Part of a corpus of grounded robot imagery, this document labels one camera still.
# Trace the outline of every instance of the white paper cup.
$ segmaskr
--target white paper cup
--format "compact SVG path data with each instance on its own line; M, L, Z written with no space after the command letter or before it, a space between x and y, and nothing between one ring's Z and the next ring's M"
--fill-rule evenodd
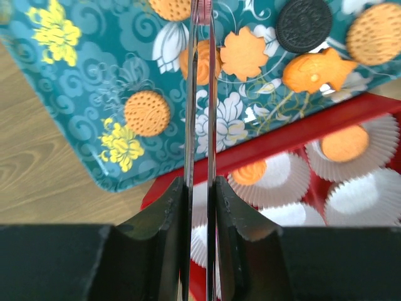
M280 226L325 226L325 221L314 207L293 203L259 211Z
M395 226L401 213L401 175L377 169L340 184L328 197L330 226Z
M319 177L331 182L346 181L390 162L399 140L396 119L386 115L362 123L361 126L369 134L369 146L360 157L352 161L339 163L329 160L320 149L320 140L306 145L310 166Z
M194 185L192 199L192 227L198 227L207 222L207 182Z
M207 266L207 225L192 229L190 239L190 257L200 267ZM216 244L216 295L221 299L220 268L218 261L218 249Z
M259 208L277 207L297 202L308 192L310 170L305 160L284 152L267 158L266 164L263 177L250 186L228 176L228 183L245 202Z

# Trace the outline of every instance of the yellow flower print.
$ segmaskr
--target yellow flower print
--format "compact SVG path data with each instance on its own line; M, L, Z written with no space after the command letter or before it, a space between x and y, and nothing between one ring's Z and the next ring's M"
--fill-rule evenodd
M81 30L65 19L65 10L57 0L49 0L48 10L30 8L27 12L31 21L40 24L34 29L33 39L47 48L43 51L43 61L53 64L65 60L69 66L76 65L76 51Z
M0 0L0 25L8 24L13 13L11 0Z
M145 150L140 146L140 142L135 139L135 134L125 125L121 126L113 119L107 118L103 121L106 132L99 139L102 146L108 148L100 154L100 158L108 162L118 163L122 172L127 172L132 168L133 161L145 154Z

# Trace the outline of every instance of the paper cup with cookie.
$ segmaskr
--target paper cup with cookie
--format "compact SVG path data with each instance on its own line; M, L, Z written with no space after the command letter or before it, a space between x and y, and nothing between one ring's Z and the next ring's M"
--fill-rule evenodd
M304 203L293 203L259 211L263 216L280 226L325 226L323 218L314 207Z
M386 115L328 134L306 145L311 168L321 178L341 182L384 166L398 146L398 123Z
M207 223L207 182L194 185L192 227Z
M308 164L284 152L233 171L228 182L247 203L259 207L282 206L299 201L308 191Z
M202 268L207 266L207 224L192 229L190 238L190 259ZM220 269L216 264L216 295L221 299Z
M396 226L401 213L401 175L376 169L340 184L328 197L325 217L331 226Z

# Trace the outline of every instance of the red tray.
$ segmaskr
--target red tray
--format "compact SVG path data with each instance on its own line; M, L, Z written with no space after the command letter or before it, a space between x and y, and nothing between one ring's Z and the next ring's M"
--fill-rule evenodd
M401 101L364 93L308 118L218 153L217 174L226 176L234 169L284 151L296 152L308 161L304 145L309 141L387 113L393 114L401 124ZM397 152L387 167L401 172L401 144L398 145ZM173 179L183 175L183 172L184 170L181 168L158 177L144 197L141 209L158 199ZM206 180L207 159L203 159L195 163L194 184ZM310 188L303 201L314 206L323 215L325 199L331 185L332 182L322 180L311 171ZM190 291L196 300L205 300L206 270L192 261L190 268Z

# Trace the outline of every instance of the oreo cookie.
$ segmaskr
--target oreo cookie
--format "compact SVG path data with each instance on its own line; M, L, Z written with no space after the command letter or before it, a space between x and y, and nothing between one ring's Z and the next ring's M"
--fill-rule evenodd
M291 0L280 12L276 36L280 45L293 53L306 53L322 44L333 24L324 0Z

